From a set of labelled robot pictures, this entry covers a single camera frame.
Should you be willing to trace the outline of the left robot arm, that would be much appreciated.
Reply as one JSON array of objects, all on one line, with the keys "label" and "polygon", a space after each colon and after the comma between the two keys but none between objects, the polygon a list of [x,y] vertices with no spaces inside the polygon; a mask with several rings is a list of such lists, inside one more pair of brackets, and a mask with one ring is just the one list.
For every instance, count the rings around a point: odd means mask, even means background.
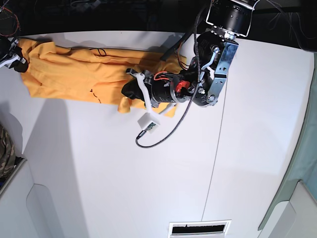
[{"label": "left robot arm", "polygon": [[199,13],[193,27],[194,54],[187,69],[179,73],[126,70],[133,79],[121,92],[141,100],[148,113],[166,103],[167,113],[176,104],[190,101],[213,106],[227,80],[228,69],[239,47],[237,36],[248,36],[256,0],[213,0]]}]

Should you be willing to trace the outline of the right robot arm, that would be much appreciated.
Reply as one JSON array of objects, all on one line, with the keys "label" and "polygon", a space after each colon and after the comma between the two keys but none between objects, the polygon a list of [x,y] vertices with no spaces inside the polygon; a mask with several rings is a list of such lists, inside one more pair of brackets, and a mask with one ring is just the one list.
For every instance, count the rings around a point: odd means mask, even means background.
[{"label": "right robot arm", "polygon": [[19,43],[21,25],[17,14],[10,6],[11,0],[0,1],[0,67],[25,73],[28,62]]}]

